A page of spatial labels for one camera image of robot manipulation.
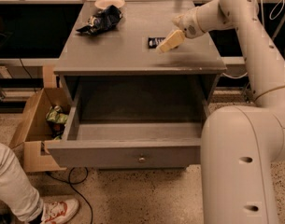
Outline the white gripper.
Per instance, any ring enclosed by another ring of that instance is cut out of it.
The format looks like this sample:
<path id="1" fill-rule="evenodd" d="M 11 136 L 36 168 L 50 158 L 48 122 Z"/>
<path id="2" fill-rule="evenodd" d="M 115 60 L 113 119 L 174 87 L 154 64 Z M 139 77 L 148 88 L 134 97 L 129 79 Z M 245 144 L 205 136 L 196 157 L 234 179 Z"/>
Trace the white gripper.
<path id="1" fill-rule="evenodd" d="M 178 47 L 185 40 L 185 36 L 190 39 L 202 36 L 205 32 L 201 29 L 197 19 L 197 7 L 189 9 L 172 19 L 172 22 L 179 30 L 172 31 L 156 48 L 158 53 L 166 53 Z"/>

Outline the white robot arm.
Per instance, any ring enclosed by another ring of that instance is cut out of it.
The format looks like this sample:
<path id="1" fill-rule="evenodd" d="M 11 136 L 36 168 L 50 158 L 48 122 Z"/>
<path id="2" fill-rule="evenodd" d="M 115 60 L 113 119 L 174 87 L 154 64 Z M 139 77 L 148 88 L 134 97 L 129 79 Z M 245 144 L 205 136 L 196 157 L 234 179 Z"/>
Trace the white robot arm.
<path id="1" fill-rule="evenodd" d="M 256 0 L 213 0 L 174 18 L 186 38 L 235 29 L 252 106 L 225 106 L 201 137 L 204 224 L 278 224 L 271 176 L 285 160 L 285 60 L 258 18 Z"/>

